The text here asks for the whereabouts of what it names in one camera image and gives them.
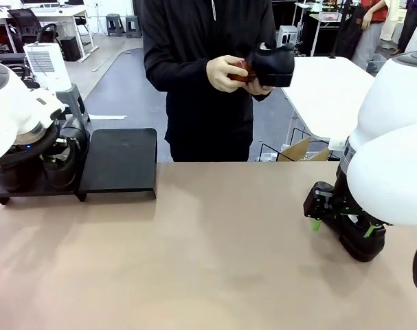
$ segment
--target black hoodie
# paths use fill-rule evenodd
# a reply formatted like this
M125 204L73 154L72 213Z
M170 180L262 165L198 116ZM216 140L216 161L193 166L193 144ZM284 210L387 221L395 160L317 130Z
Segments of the black hoodie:
M218 91L207 62L246 58L265 42L276 46L271 0L144 0L142 29L147 79L166 91L166 140L252 141L252 98L244 90Z

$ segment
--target orange shirt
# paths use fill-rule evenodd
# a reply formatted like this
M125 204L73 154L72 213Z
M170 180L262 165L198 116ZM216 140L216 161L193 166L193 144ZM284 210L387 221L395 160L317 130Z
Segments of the orange shirt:
M370 9L376 5L380 0L361 0L361 6L364 8ZM373 13L372 23L382 23L385 22L388 15L387 5L383 6L380 10L377 10Z

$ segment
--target gray floor mat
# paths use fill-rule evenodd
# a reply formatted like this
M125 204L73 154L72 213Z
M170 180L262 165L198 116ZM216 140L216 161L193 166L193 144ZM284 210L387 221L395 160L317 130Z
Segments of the gray floor mat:
M145 77L142 49L121 53L84 101L94 115L127 115L125 120L94 120L91 128L144 128L158 132L158 161L171 162L164 140L167 127L166 94L153 88ZM254 102L254 161L264 142L279 149L286 139L292 106L280 89L265 101Z

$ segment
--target hoodie drawstring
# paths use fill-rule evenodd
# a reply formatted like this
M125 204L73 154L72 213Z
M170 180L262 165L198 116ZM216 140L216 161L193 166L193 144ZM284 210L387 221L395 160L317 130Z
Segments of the hoodie drawstring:
M216 5L214 4L214 0L211 0L211 7L213 8L213 18L216 20Z

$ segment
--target person's left hand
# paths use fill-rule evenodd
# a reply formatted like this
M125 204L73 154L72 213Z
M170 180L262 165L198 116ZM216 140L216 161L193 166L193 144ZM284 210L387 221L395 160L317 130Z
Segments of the person's left hand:
M260 86L258 78L247 83L243 88L251 95L268 95L274 89L270 86Z
M361 29L363 31L367 30L368 27L370 26L370 23L372 22L372 18L373 18L373 13L368 11L365 15L364 15L364 19L362 20L362 26Z

